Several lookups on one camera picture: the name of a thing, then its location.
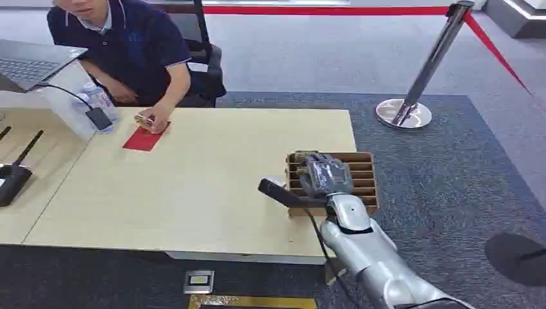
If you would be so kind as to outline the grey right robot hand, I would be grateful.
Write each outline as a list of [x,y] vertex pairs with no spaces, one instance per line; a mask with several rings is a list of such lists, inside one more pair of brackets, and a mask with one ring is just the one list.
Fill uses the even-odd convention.
[[331,194],[352,193],[353,178],[347,163],[320,153],[305,155],[303,163],[308,172],[300,174],[299,181],[309,197],[323,198]]

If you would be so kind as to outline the person's left hand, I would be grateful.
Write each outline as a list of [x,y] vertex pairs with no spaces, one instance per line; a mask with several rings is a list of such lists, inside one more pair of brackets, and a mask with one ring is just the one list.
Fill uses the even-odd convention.
[[137,103],[138,95],[125,84],[115,80],[108,79],[104,82],[106,89],[111,96],[121,104],[135,104]]

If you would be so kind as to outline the person's right hand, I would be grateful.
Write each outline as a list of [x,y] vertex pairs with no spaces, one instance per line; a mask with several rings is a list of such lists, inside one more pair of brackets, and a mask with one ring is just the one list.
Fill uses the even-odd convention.
[[168,124],[174,107],[169,104],[157,103],[151,108],[143,110],[140,114],[150,119],[150,122],[145,122],[143,127],[152,134],[162,133]]

